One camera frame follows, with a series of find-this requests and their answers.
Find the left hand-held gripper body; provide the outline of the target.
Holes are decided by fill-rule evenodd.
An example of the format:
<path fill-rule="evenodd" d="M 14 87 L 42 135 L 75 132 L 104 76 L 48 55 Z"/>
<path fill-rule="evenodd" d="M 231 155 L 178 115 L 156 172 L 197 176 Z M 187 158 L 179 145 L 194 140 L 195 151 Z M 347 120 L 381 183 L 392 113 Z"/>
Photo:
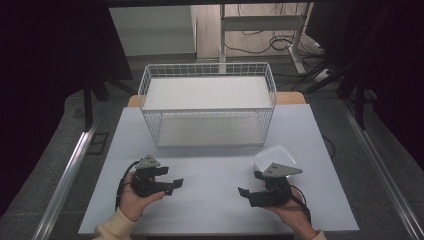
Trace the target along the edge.
<path fill-rule="evenodd" d="M 148 197 L 161 192 L 162 183 L 155 180 L 156 169 L 160 167 L 162 167 L 160 162 L 152 155 L 147 155 L 139 161 L 131 182 L 131 187 L 138 196 Z"/>

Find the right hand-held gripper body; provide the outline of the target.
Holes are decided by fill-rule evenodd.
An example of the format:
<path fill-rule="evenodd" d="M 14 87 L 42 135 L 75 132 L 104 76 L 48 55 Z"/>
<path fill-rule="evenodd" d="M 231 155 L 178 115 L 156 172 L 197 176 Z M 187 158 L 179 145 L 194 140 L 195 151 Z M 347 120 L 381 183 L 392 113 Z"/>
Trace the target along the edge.
<path fill-rule="evenodd" d="M 263 173 L 265 191 L 251 193 L 249 199 L 252 207 L 278 206 L 286 203 L 292 196 L 287 177 L 302 173 L 300 168 L 272 163 Z"/>

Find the white wire basket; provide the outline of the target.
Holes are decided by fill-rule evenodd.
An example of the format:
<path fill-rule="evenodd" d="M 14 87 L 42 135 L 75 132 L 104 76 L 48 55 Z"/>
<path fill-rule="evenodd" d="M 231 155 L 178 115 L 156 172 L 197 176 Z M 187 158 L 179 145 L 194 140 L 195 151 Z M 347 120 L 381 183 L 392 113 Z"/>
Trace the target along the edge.
<path fill-rule="evenodd" d="M 276 85 L 266 62 L 148 65 L 138 101 L 158 147 L 261 146 Z"/>

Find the person's left hand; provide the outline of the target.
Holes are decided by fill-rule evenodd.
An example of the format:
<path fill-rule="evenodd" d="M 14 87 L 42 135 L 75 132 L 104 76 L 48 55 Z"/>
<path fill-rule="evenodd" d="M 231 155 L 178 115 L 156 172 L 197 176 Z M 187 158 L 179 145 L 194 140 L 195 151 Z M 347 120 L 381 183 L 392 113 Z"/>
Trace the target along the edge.
<path fill-rule="evenodd" d="M 154 193 L 148 197 L 138 196 L 131 187 L 134 172 L 129 172 L 125 178 L 120 196 L 119 209 L 132 222 L 136 222 L 143 214 L 145 208 L 151 203 L 162 199 L 164 192 Z"/>

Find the person's right hand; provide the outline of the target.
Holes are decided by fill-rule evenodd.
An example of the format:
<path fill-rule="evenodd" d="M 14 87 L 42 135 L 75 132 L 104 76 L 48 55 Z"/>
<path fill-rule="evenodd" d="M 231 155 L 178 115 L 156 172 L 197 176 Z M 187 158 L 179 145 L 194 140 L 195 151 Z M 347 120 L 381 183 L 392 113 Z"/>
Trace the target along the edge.
<path fill-rule="evenodd" d="M 280 206 L 266 207 L 266 210 L 275 213 L 300 240 L 314 240 L 318 236 L 303 208 L 295 201 L 289 200 Z"/>

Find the white table cover sheet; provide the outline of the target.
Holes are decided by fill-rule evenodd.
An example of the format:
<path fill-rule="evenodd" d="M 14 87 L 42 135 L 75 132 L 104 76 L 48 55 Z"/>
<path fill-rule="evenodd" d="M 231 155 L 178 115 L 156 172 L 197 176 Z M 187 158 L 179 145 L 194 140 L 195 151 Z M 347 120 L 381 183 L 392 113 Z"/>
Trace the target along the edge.
<path fill-rule="evenodd" d="M 278 105 L 265 145 L 283 146 L 301 168 L 292 182 L 306 196 L 312 224 L 324 231 L 358 228 L 346 195 L 307 104 Z M 147 154 L 168 167 L 166 181 L 181 188 L 152 205 L 136 224 L 140 235 L 255 235 L 287 232 L 273 213 L 251 207 L 240 189 L 260 191 L 254 176 L 259 148 L 159 148 L 139 109 L 123 110 L 91 201 L 80 226 L 90 234 L 115 210 L 117 186 L 127 167 Z"/>

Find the black metal stand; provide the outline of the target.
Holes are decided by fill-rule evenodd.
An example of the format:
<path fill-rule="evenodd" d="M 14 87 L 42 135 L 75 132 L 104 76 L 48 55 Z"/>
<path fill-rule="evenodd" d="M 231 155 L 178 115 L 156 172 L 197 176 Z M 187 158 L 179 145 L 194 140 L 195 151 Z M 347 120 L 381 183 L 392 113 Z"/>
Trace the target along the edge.
<path fill-rule="evenodd" d="M 136 94 L 136 90 L 130 86 L 125 85 L 119 80 L 107 80 L 107 83 L 112 84 L 120 90 L 128 93 L 130 96 Z M 94 81 L 88 77 L 84 79 L 83 86 L 83 99 L 84 99 L 84 118 L 85 127 L 84 131 L 88 132 L 94 126 L 94 113 L 91 93 L 94 93 L 99 101 L 106 101 L 108 98 L 108 91 L 106 90 L 105 83 L 103 81 Z"/>

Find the white power strip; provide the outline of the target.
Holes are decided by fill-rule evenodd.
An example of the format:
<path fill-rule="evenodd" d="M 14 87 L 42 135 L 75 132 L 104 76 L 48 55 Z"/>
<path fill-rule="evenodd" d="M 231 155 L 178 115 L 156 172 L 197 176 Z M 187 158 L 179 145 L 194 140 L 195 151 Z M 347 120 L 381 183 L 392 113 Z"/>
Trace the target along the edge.
<path fill-rule="evenodd" d="M 332 71 L 330 69 L 324 69 L 314 78 L 314 81 L 320 82 L 324 80 L 325 78 L 327 78 L 331 73 Z"/>

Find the white panel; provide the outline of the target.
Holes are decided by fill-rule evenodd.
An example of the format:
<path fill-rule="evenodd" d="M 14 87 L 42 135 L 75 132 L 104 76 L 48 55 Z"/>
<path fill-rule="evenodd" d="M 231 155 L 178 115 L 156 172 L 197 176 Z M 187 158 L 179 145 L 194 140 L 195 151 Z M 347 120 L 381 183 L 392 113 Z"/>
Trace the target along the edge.
<path fill-rule="evenodd" d="M 126 56 L 194 54 L 190 6 L 110 8 Z"/>

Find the aluminium rail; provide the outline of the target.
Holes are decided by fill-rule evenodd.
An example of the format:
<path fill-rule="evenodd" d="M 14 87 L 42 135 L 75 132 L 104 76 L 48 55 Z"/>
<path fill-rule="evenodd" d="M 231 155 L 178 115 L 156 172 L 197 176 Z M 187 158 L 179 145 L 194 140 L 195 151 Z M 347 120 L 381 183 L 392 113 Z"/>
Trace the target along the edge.
<path fill-rule="evenodd" d="M 347 116 L 349 123 L 359 140 L 359 143 L 364 149 L 368 160 L 378 175 L 380 182 L 382 183 L 395 211 L 397 212 L 406 231 L 408 232 L 410 239 L 424 240 L 424 228 L 421 226 L 417 215 L 388 171 L 386 165 L 384 164 L 383 158 L 377 151 L 367 131 L 364 130 L 357 122 L 354 115 L 355 110 L 351 106 L 350 101 L 342 100 L 341 104 L 345 111 L 345 115 Z"/>
<path fill-rule="evenodd" d="M 53 192 L 53 195 L 46 207 L 45 212 L 31 238 L 31 240 L 48 240 L 60 212 L 64 206 L 66 198 L 70 192 L 75 177 L 82 164 L 82 160 L 87 152 L 90 142 L 97 129 L 99 119 L 95 118 L 92 124 L 80 135 L 65 170 Z"/>

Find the white metal desk frame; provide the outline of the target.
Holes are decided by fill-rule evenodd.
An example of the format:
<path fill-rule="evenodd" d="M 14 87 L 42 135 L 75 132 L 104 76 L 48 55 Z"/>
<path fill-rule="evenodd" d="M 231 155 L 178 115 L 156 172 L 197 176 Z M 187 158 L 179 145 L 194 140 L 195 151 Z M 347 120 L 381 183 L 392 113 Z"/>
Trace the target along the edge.
<path fill-rule="evenodd" d="M 297 73 L 305 75 L 306 70 L 298 54 L 298 46 L 303 33 L 310 4 L 307 3 L 300 15 L 278 16 L 227 16 L 225 5 L 220 5 L 220 50 L 219 61 L 226 61 L 225 36 L 230 31 L 290 31 L 294 32 L 292 43 L 288 46 Z"/>

